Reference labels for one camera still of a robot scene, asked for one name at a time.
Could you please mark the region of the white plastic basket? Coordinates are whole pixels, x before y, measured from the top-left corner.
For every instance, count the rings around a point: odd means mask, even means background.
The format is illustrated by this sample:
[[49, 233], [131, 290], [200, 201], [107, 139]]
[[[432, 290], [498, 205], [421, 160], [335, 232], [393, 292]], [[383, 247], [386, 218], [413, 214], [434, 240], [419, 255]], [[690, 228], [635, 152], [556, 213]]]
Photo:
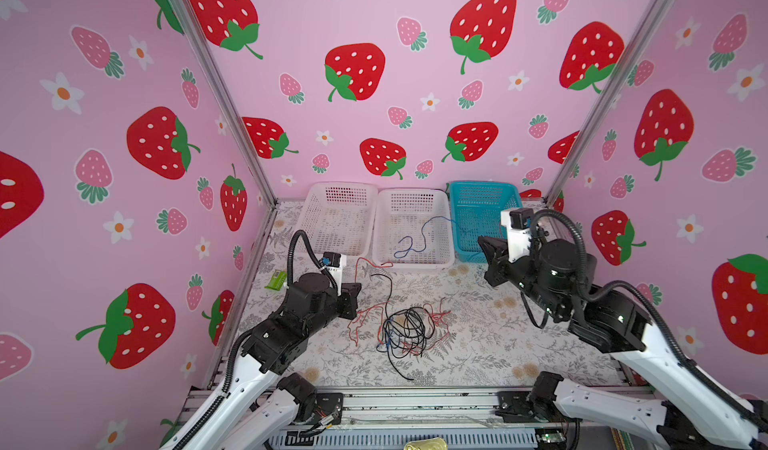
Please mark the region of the white plastic basket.
[[371, 256], [396, 270], [439, 271], [455, 262], [446, 193], [390, 189], [377, 196]]
[[378, 190], [372, 185], [327, 182], [311, 187], [296, 230], [303, 230], [312, 248], [364, 257], [370, 249]]

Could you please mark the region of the green small packet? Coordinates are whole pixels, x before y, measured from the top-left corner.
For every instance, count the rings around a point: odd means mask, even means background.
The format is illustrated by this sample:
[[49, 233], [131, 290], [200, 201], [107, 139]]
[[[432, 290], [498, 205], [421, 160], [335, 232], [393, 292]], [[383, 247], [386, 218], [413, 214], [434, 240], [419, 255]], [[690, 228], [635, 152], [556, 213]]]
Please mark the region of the green small packet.
[[265, 289], [271, 291], [280, 291], [287, 287], [287, 272], [276, 270], [270, 277]]

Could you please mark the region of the aluminium corner post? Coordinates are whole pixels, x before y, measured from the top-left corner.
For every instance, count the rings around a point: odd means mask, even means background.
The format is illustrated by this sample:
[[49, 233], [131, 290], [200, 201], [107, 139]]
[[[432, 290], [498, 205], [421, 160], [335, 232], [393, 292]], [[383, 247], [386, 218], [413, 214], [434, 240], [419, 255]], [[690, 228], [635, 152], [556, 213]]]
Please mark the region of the aluminium corner post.
[[223, 80], [222, 74], [211, 54], [208, 41], [205, 39], [200, 25], [194, 15], [189, 0], [168, 0], [179, 23], [182, 25], [186, 39], [205, 75], [216, 103], [221, 110], [246, 166], [261, 194], [270, 208], [277, 206], [278, 200], [266, 178], [256, 151], [253, 149], [247, 130], [238, 114], [230, 92]]
[[583, 125], [574, 146], [568, 154], [565, 164], [553, 181], [552, 186], [544, 198], [547, 208], [554, 207], [554, 201], [561, 191], [565, 189], [579, 160], [588, 150], [595, 134], [600, 130], [604, 120], [611, 111], [611, 104], [622, 92], [626, 79], [629, 76], [635, 62], [644, 54], [659, 26], [663, 23], [667, 13], [673, 7], [675, 0], [650, 0], [638, 24], [625, 44], [625, 51], [620, 57], [616, 69], [608, 79], [608, 83], [602, 89]]

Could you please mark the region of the aluminium corner post right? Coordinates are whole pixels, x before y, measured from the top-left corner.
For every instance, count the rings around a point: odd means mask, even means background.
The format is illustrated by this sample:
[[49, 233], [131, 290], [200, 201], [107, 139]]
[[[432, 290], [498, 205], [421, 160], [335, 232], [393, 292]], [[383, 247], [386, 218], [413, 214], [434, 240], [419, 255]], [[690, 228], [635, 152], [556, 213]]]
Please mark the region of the aluminium corner post right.
[[625, 44], [625, 51], [620, 57], [616, 69], [608, 79], [608, 83], [602, 89], [583, 125], [574, 146], [568, 154], [565, 164], [553, 181], [552, 186], [544, 198], [547, 208], [554, 207], [554, 201], [561, 191], [565, 189], [579, 160], [588, 150], [595, 134], [600, 130], [604, 120], [611, 111], [611, 104], [622, 92], [626, 79], [629, 76], [635, 62], [644, 54], [659, 26], [663, 23], [667, 13], [673, 7], [675, 0], [650, 0], [638, 24]]

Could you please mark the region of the aluminium front rail base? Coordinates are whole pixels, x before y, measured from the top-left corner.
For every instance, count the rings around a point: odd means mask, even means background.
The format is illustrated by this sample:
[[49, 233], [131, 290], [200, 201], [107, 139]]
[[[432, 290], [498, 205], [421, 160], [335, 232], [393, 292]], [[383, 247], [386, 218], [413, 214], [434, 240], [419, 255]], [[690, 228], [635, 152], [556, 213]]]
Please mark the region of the aluminium front rail base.
[[312, 419], [295, 421], [262, 449], [404, 449], [440, 437], [450, 449], [576, 449], [592, 426], [667, 448], [658, 430], [667, 417], [658, 400], [570, 381], [565, 399], [536, 411], [526, 388], [335, 389], [316, 398]]

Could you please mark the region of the left white plastic basket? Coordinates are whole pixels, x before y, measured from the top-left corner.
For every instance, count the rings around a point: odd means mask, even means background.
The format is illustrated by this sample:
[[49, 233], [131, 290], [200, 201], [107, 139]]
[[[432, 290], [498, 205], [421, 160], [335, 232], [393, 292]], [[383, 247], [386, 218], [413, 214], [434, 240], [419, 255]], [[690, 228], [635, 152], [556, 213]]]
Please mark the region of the left white plastic basket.
[[372, 185], [327, 182], [311, 187], [296, 230], [303, 230], [312, 248], [364, 257], [370, 249], [378, 190]]

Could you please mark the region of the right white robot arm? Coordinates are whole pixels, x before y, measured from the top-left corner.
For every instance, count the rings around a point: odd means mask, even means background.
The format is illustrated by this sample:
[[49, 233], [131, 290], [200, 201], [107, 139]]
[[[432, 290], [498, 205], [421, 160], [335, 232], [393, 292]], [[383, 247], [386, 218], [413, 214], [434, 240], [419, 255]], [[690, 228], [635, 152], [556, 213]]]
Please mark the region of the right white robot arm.
[[535, 327], [567, 323], [571, 334], [628, 366], [657, 392], [638, 399], [541, 372], [525, 399], [497, 410], [505, 420], [590, 421], [658, 449], [764, 449], [767, 404], [712, 379], [675, 340], [655, 306], [633, 285], [594, 284], [597, 260], [565, 215], [550, 209], [501, 212], [503, 238], [481, 236], [486, 282], [512, 284], [525, 307], [543, 311]]

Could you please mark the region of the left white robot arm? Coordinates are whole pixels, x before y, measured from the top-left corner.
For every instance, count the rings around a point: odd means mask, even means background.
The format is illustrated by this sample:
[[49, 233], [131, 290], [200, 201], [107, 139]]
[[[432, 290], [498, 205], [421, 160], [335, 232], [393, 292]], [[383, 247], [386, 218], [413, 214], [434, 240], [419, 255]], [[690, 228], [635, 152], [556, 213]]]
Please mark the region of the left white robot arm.
[[166, 443], [167, 449], [262, 449], [291, 423], [312, 419], [316, 388], [286, 370], [308, 348], [310, 338], [337, 319], [352, 321], [361, 285], [342, 280], [345, 256], [307, 251], [316, 270], [293, 274], [296, 231], [286, 264], [287, 290], [278, 309], [234, 342], [224, 377], [203, 405]]

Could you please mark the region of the aluminium corner post left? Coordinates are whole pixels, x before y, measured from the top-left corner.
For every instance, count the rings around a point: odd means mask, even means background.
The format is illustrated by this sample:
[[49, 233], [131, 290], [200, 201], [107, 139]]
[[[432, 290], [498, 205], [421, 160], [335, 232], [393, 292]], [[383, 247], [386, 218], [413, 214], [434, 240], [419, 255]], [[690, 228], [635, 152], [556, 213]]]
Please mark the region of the aluminium corner post left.
[[238, 114], [230, 92], [223, 80], [222, 74], [211, 54], [208, 41], [205, 39], [200, 25], [194, 15], [189, 0], [168, 0], [179, 23], [182, 25], [186, 39], [205, 75], [216, 103], [221, 110], [246, 166], [261, 194], [270, 208], [277, 206], [278, 200], [266, 178], [256, 151], [253, 149], [247, 130]]

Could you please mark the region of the gold foil object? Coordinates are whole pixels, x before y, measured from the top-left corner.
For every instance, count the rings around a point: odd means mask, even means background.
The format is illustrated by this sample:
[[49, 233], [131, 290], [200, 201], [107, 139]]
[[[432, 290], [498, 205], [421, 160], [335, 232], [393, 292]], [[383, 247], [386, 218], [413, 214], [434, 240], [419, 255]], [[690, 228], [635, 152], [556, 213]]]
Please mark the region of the gold foil object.
[[404, 450], [447, 450], [447, 449], [448, 449], [448, 445], [446, 441], [440, 437], [409, 441], [404, 445]]

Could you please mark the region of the teal plastic basket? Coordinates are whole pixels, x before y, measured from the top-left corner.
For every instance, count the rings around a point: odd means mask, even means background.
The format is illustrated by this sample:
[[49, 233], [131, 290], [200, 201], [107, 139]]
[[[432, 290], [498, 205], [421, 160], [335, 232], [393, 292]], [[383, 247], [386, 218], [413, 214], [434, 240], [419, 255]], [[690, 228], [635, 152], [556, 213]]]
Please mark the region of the teal plastic basket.
[[458, 259], [463, 263], [485, 262], [478, 238], [506, 237], [501, 213], [522, 207], [517, 188], [507, 183], [455, 181], [447, 189]]

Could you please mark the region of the middle white plastic basket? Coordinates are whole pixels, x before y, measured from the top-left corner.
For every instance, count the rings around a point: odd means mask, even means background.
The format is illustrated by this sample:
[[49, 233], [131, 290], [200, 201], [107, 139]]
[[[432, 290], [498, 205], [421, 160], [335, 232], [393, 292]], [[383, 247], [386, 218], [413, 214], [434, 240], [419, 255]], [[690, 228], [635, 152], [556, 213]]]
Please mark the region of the middle white plastic basket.
[[371, 256], [396, 270], [439, 271], [455, 262], [446, 193], [390, 189], [377, 196]]

